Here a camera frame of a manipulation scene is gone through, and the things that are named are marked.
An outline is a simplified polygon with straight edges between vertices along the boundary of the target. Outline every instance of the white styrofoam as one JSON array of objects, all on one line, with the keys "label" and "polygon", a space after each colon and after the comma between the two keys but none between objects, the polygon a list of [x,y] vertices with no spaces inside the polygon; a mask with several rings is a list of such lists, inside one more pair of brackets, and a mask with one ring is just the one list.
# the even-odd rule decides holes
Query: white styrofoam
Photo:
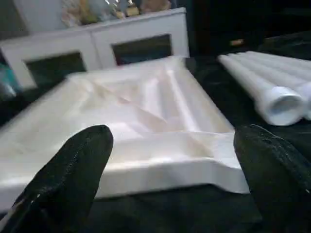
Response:
[{"label": "white styrofoam", "polygon": [[267,60],[248,53],[233,54],[231,56],[239,59],[245,66],[267,80],[277,85],[289,87],[300,94],[307,102],[305,118],[311,119],[311,82],[286,72],[286,70],[289,70],[289,65],[284,63]]},{"label": "white styrofoam", "polygon": [[0,211],[73,134],[106,124],[114,147],[98,198],[213,183],[248,193],[234,130],[182,59],[77,73],[0,131]]},{"label": "white styrofoam", "polygon": [[273,56],[265,56],[265,55],[261,55],[261,53],[252,52],[252,51],[249,51],[246,53],[243,52],[239,54],[243,54],[243,56],[256,59],[256,61],[263,63],[266,66],[279,69],[285,73],[294,75],[298,78],[311,81],[311,70],[305,67],[302,67],[302,66],[295,65],[295,63],[294,64],[290,63],[289,65],[288,62],[275,59]]},{"label": "white styrofoam", "polygon": [[291,125],[304,115],[306,102],[296,92],[264,79],[236,57],[220,55],[218,60],[255,100],[257,112],[269,124]]},{"label": "white styrofoam", "polygon": [[298,66],[304,69],[311,69],[311,62],[303,59],[297,59],[292,57],[284,57],[284,56],[278,56],[273,54],[267,54],[262,52],[254,52],[254,51],[248,51],[249,54],[256,54],[257,56],[266,57],[266,58],[272,58],[276,61],[287,63],[291,66]]}]

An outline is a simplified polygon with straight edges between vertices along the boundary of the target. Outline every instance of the figurine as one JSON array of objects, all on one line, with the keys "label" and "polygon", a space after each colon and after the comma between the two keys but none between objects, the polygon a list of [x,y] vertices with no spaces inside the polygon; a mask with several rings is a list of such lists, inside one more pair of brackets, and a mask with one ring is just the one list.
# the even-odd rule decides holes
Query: figurine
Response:
[{"label": "figurine", "polygon": [[169,0],[142,0],[142,4],[140,5],[143,14],[168,10],[170,8],[171,2]]}]

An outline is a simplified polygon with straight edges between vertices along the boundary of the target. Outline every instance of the glass cabinet door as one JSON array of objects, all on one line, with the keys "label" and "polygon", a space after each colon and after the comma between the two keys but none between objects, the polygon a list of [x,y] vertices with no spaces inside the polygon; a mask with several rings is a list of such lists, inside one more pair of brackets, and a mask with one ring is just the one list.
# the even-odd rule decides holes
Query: glass cabinet door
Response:
[{"label": "glass cabinet door", "polygon": [[112,45],[117,65],[159,59],[172,55],[170,35],[129,41]]},{"label": "glass cabinet door", "polygon": [[71,73],[86,71],[79,52],[26,61],[26,66],[37,86],[58,83]]},{"label": "glass cabinet door", "polygon": [[185,12],[173,9],[125,19],[93,32],[104,68],[153,60],[170,55],[188,56]]},{"label": "glass cabinet door", "polygon": [[62,81],[74,72],[101,69],[89,33],[77,32],[21,39],[2,47],[22,88]]}]

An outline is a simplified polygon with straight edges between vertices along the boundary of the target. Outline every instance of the black fabric surface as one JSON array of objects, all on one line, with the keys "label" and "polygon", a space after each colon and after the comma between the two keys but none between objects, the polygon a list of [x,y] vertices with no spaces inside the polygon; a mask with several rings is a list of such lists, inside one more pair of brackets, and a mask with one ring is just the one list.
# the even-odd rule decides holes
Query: black fabric surface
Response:
[{"label": "black fabric surface", "polygon": [[[297,41],[304,47],[302,50]],[[293,46],[278,44],[274,39],[259,48],[293,57],[310,59],[308,39],[292,38]],[[255,124],[286,139],[305,158],[311,159],[309,142],[311,125],[302,120],[289,127],[267,125],[255,112],[252,100],[213,57],[188,60],[189,70],[217,107],[235,127]],[[196,232],[196,233],[263,233],[262,216],[251,195],[232,194],[212,185],[96,200],[82,232]]]}]

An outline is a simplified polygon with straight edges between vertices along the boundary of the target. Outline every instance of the styrofoam packaging insert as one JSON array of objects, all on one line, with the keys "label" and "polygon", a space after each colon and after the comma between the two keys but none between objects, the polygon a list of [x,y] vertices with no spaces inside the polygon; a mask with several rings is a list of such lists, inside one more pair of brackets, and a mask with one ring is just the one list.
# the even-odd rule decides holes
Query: styrofoam packaging insert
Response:
[{"label": "styrofoam packaging insert", "polygon": [[114,147],[97,197],[213,183],[248,193],[234,130],[180,57],[76,73],[0,131],[0,210],[64,142],[106,124]]}]

